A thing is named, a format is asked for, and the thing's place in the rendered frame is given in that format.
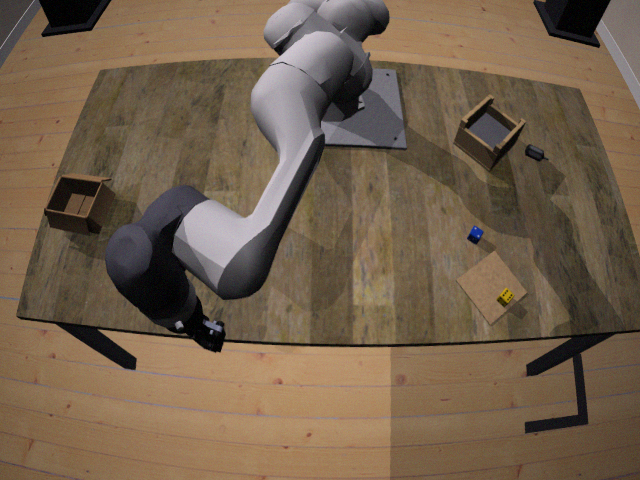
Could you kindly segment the open brown cardboard box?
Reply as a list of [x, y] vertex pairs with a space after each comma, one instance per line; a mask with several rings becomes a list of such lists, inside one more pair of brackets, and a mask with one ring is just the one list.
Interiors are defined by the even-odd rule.
[[112, 178], [74, 173], [59, 177], [44, 208], [49, 226], [88, 236], [99, 234], [116, 195], [103, 183], [109, 180]]

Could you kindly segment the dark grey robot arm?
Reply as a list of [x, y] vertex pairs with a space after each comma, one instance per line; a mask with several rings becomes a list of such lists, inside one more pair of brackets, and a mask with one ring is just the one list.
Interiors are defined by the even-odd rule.
[[194, 312], [185, 270], [223, 300], [260, 290], [323, 153], [321, 121], [365, 109], [373, 69], [362, 43], [389, 18], [383, 0], [290, 0], [268, 19], [264, 39], [281, 56], [252, 89], [251, 112], [280, 163], [253, 214], [244, 218], [181, 185], [109, 239], [109, 277], [154, 324], [180, 331]]

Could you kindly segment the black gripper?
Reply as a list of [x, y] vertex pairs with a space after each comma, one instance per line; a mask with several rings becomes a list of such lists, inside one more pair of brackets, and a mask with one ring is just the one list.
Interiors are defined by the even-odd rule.
[[[177, 334], [186, 333], [199, 345], [203, 337], [208, 342], [207, 343], [208, 347], [215, 349], [217, 352], [221, 352], [221, 349], [223, 346], [222, 344], [225, 341], [224, 338], [226, 335], [223, 329], [224, 323], [222, 321], [214, 321], [213, 323], [209, 322], [209, 318], [203, 314], [202, 304], [200, 299], [197, 297], [197, 295], [196, 295], [196, 298], [197, 298], [197, 304], [195, 306], [194, 313], [191, 315], [188, 321], [183, 323], [184, 329], [180, 331], [177, 331], [176, 327], [167, 328], [167, 329]], [[195, 333], [193, 334], [193, 332]]]

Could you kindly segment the yellow die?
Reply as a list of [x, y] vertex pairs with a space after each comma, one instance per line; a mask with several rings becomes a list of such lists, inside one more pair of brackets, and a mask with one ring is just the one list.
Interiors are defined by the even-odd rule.
[[499, 295], [496, 299], [503, 307], [505, 307], [514, 297], [514, 294], [508, 289], [505, 288], [504, 291]]

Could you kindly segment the tan flat mat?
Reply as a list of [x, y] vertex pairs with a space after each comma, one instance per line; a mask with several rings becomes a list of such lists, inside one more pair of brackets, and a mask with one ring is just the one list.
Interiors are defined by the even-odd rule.
[[[489, 325], [527, 293], [495, 251], [459, 277], [456, 282]], [[515, 296], [503, 307], [496, 299], [505, 288]]]

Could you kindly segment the brown wooden open-top crate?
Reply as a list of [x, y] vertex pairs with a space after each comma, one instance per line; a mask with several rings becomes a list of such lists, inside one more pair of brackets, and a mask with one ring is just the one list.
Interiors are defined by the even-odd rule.
[[526, 123], [523, 118], [515, 122], [493, 100], [489, 95], [461, 119], [453, 142], [488, 172], [514, 146]]

